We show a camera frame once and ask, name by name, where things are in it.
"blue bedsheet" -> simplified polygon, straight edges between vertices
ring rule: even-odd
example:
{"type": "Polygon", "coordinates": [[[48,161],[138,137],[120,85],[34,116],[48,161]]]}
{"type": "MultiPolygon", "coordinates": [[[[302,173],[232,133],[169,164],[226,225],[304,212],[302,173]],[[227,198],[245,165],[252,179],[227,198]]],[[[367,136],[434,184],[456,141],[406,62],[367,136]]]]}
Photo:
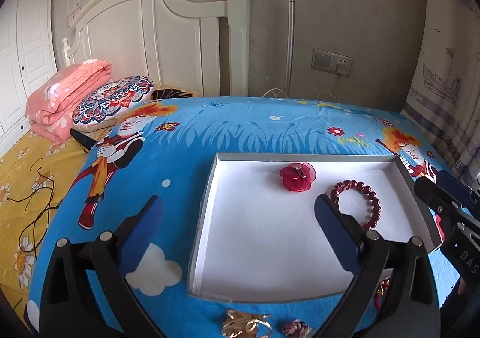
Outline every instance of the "blue bedsheet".
{"type": "MultiPolygon", "coordinates": [[[[340,296],[248,305],[187,295],[189,258],[214,155],[219,151],[390,155],[392,150],[404,158],[412,176],[434,177],[434,171],[447,169],[412,123],[397,113],[294,99],[194,98],[153,104],[115,127],[99,145],[104,147],[92,149],[46,233],[31,282],[29,314],[35,314],[35,305],[40,304],[57,239],[93,240],[104,230],[115,230],[157,195],[163,204],[161,224],[153,229],[145,255],[140,264],[143,251],[137,256],[138,267],[127,274],[127,280],[168,337],[220,336],[227,307],[271,314],[274,337],[280,337],[278,328],[293,318],[318,328],[340,296]],[[142,118],[141,114],[153,116],[142,118]],[[99,153],[104,156],[100,161],[99,153]],[[98,171],[102,166],[103,174],[98,171]],[[162,278],[162,271],[169,272],[167,278],[162,278]]],[[[432,252],[430,260],[442,303],[458,274],[439,251],[432,252]]],[[[89,273],[89,278],[106,321],[119,328],[96,276],[89,273]]],[[[374,315],[371,307],[363,323],[374,315]]]]}

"metal pole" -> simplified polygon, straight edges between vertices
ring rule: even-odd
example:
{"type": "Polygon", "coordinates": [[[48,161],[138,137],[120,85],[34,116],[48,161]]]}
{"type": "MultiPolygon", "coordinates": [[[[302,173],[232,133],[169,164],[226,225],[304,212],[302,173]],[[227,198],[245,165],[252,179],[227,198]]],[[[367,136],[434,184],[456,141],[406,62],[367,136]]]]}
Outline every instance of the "metal pole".
{"type": "Polygon", "coordinates": [[[290,97],[293,64],[293,30],[295,27],[295,0],[289,0],[289,37],[286,45],[285,93],[290,97]]]}

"cartoon boy print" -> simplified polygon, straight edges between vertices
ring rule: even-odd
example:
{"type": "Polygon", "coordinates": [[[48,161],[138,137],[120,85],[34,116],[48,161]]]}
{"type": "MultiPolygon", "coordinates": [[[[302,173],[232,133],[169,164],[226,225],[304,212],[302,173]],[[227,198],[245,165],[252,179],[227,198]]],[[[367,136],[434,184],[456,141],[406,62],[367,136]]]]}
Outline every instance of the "cartoon boy print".
{"type": "Polygon", "coordinates": [[[115,135],[109,135],[95,145],[97,159],[81,172],[73,181],[72,187],[87,175],[93,175],[92,185],[85,200],[85,208],[78,224],[91,230],[97,204],[105,198],[105,188],[119,169],[126,168],[143,147],[145,127],[157,116],[167,116],[177,110],[175,105],[149,102],[135,108],[121,119],[115,135]]]}
{"type": "Polygon", "coordinates": [[[425,176],[436,182],[438,171],[423,157],[419,149],[422,143],[416,137],[405,134],[395,127],[386,127],[382,132],[385,142],[382,142],[380,139],[377,139],[376,142],[400,157],[412,177],[425,176]],[[415,165],[410,164],[410,161],[405,156],[398,153],[401,150],[413,160],[415,165]]]}

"white wardrobe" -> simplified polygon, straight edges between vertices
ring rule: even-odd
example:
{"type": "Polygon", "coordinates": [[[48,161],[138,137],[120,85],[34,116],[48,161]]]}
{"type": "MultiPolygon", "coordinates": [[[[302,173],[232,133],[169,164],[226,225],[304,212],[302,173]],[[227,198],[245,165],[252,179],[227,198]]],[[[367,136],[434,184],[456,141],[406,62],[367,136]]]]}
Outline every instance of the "white wardrobe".
{"type": "Polygon", "coordinates": [[[30,129],[28,96],[57,72],[51,0],[5,0],[0,8],[0,156],[30,129]]]}

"wardrobe door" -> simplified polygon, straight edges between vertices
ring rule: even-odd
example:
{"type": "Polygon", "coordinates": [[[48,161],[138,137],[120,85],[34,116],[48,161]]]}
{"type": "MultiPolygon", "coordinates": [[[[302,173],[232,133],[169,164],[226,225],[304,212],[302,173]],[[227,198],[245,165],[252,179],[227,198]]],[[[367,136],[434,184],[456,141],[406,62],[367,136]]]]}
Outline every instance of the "wardrobe door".
{"type": "Polygon", "coordinates": [[[17,2],[5,0],[0,8],[0,124],[5,131],[23,118],[27,100],[17,57],[17,2]]]}
{"type": "Polygon", "coordinates": [[[57,72],[50,43],[50,1],[18,0],[18,60],[27,96],[57,72]]]}

